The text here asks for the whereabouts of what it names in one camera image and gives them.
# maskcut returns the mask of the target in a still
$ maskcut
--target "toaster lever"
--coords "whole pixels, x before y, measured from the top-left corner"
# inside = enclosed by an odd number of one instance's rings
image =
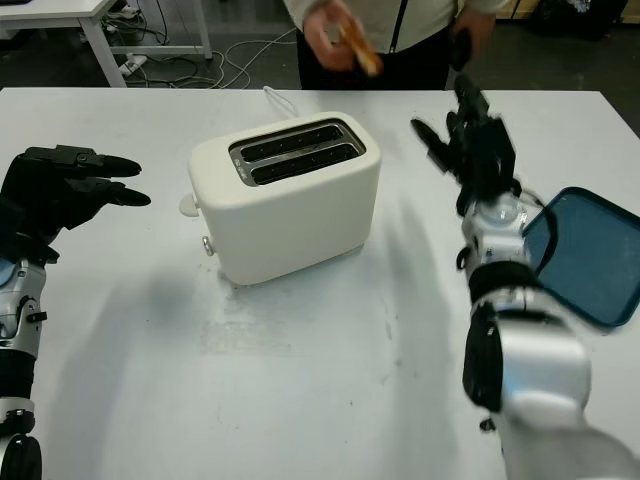
[[[185,217],[197,217],[198,216],[198,202],[193,198],[190,193],[182,197],[180,200],[180,213]]]

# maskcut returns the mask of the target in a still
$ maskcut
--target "blue tray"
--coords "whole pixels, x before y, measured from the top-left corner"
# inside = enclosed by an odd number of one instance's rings
[[[640,218],[578,187],[562,190],[549,208],[558,217],[558,248],[540,281],[586,320],[624,325],[640,300]],[[525,238],[537,266],[549,239],[542,214]]]

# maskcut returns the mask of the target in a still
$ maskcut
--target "white robotic arm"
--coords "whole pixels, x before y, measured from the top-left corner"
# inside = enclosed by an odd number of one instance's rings
[[[460,107],[447,117],[449,144],[422,121],[412,124],[431,159],[462,187],[457,210],[466,247],[458,268],[472,302],[463,385],[490,413],[481,428],[499,433],[509,480],[640,479],[634,454],[587,423],[588,354],[568,326],[570,314],[537,279],[555,249],[555,218],[534,270],[504,124],[487,114],[486,99],[465,75],[455,89]]]

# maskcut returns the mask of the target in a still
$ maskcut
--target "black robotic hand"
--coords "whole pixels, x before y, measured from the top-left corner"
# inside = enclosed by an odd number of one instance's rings
[[[131,160],[88,148],[27,149],[13,160],[0,191],[0,256],[55,263],[58,254],[48,245],[63,227],[71,230],[91,220],[108,203],[151,203],[146,195],[109,180],[141,170]]]

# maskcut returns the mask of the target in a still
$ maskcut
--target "bread slice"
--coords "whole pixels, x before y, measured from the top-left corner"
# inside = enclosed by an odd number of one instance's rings
[[[340,36],[353,49],[358,63],[367,75],[376,77],[382,73],[383,64],[380,55],[373,50],[353,18],[345,19],[340,23]]]

